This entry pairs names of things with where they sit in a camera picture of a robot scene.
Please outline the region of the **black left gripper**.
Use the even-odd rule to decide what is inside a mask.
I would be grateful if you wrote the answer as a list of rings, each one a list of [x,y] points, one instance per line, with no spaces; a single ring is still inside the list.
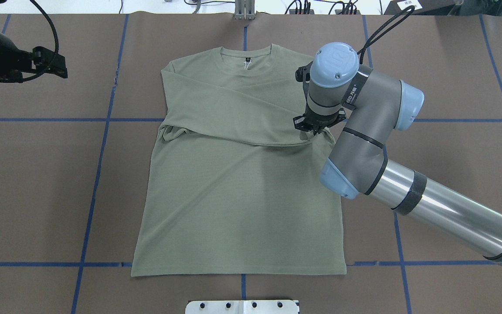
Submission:
[[[0,83],[24,83],[42,74],[67,79],[64,56],[42,46],[31,52],[20,50],[10,38],[0,33]]]

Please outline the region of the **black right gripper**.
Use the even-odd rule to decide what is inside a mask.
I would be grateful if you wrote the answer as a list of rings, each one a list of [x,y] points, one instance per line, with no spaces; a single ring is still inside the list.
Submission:
[[[322,129],[333,127],[346,118],[346,113],[335,113],[330,116],[301,115],[293,117],[293,124],[299,131],[319,133]]]

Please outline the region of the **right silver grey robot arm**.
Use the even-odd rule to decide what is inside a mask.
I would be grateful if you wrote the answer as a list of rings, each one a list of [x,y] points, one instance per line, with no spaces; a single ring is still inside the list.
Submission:
[[[424,105],[424,92],[360,62],[344,42],[317,50],[295,71],[305,111],[297,130],[317,134],[345,122],[319,175],[343,198],[363,194],[399,215],[456,237],[502,266],[502,213],[498,213],[384,154],[392,131],[407,130]]]

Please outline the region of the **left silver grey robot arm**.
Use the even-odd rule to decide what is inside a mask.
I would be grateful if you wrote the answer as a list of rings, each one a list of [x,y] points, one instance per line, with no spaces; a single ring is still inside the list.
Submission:
[[[59,53],[60,44],[56,27],[38,2],[32,0],[31,3],[50,26],[54,38],[54,49],[36,46],[31,51],[20,50],[10,38],[0,32],[0,83],[25,83],[44,74],[53,74],[62,79],[68,79],[66,60]]]

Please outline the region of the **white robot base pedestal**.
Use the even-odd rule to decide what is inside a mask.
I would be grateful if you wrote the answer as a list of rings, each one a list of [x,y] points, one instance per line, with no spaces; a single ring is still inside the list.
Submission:
[[[300,314],[298,300],[194,300],[186,314]]]

